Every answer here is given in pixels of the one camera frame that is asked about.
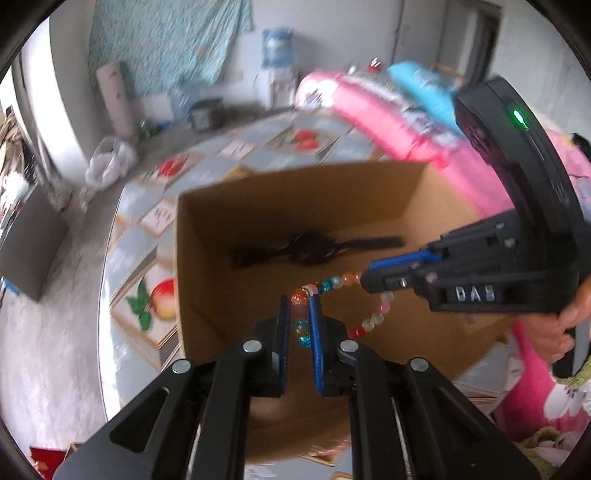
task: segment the gray carpet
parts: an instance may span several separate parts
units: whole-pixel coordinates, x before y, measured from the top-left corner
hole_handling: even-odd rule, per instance
[[[130,177],[211,136],[178,127],[163,132],[140,146],[141,161]],[[65,213],[70,232],[40,303],[6,295],[0,312],[0,408],[26,455],[29,446],[83,442],[106,421],[96,316],[109,230],[125,182],[100,193],[86,214],[73,199]]]

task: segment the finger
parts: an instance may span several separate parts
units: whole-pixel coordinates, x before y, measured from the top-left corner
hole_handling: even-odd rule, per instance
[[[577,289],[574,301],[560,314],[564,328],[572,328],[591,316],[591,276]]]
[[[538,356],[546,361],[556,361],[554,358],[558,356],[562,358],[566,352],[574,347],[574,341],[570,335],[562,334],[554,339],[537,337],[531,338],[532,346]]]
[[[521,320],[525,323],[530,336],[543,336],[556,338],[564,333],[564,327],[558,316],[553,313],[533,313],[523,315]]]
[[[566,352],[570,352],[574,348],[574,340],[570,335],[567,335],[569,338],[564,339],[561,344],[558,346],[558,351],[554,355],[551,356],[550,362],[554,363],[563,358]]]

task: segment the wall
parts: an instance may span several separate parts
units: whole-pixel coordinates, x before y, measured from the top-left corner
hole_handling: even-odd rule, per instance
[[[22,72],[39,134],[58,172],[84,185],[88,161],[108,132],[90,93],[88,39],[96,0],[67,0],[22,49]]]
[[[22,70],[37,128],[60,174],[83,184],[86,157],[61,99],[53,67],[50,21],[45,20],[22,48]]]
[[[455,70],[460,66],[460,56],[466,44],[469,17],[470,8],[467,3],[462,0],[449,0],[439,62]]]
[[[568,133],[591,138],[591,82],[552,24],[525,0],[506,0],[491,72]]]
[[[229,103],[256,99],[264,28],[294,28],[301,74],[318,68],[342,70],[351,61],[365,64],[374,57],[389,62],[401,1],[253,0],[253,8],[255,31],[236,39],[219,88]]]
[[[88,76],[88,42],[95,2],[67,0],[49,20],[51,53],[61,99],[87,160],[108,130],[90,91]]]

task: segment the white plastic bag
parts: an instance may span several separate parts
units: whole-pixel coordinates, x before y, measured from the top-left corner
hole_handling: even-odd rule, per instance
[[[2,188],[4,192],[0,196],[0,207],[7,210],[27,194],[29,184],[19,172],[12,171],[2,179]]]
[[[104,190],[125,177],[138,162],[135,148],[117,137],[105,137],[95,150],[86,170],[86,186]]]

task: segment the beaded bracelet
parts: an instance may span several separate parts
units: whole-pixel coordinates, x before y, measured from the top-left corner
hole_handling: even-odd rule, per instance
[[[323,281],[310,283],[298,288],[291,294],[291,304],[293,306],[308,306],[309,298],[314,295],[322,295],[331,290],[337,290],[343,286],[351,287],[359,284],[361,273],[345,273],[342,277],[338,275]],[[384,315],[390,311],[390,304],[394,299],[394,293],[385,291],[380,294],[381,302],[379,304],[379,313],[374,313],[370,318],[365,319],[361,325],[349,329],[349,338],[355,340],[363,337],[367,332],[371,332],[376,325],[384,322]],[[300,345],[310,347],[310,324],[308,318],[302,318],[295,321],[295,333]]]

